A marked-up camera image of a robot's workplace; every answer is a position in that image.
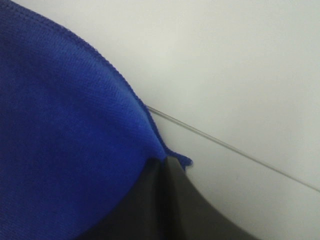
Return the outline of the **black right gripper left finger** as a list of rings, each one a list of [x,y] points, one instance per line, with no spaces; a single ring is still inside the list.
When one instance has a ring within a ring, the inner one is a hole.
[[[168,240],[168,196],[162,162],[147,160],[125,197],[78,240]]]

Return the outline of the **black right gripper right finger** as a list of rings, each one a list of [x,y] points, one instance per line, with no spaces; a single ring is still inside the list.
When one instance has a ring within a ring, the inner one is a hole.
[[[167,225],[170,240],[255,240],[201,195],[179,161],[164,161]]]

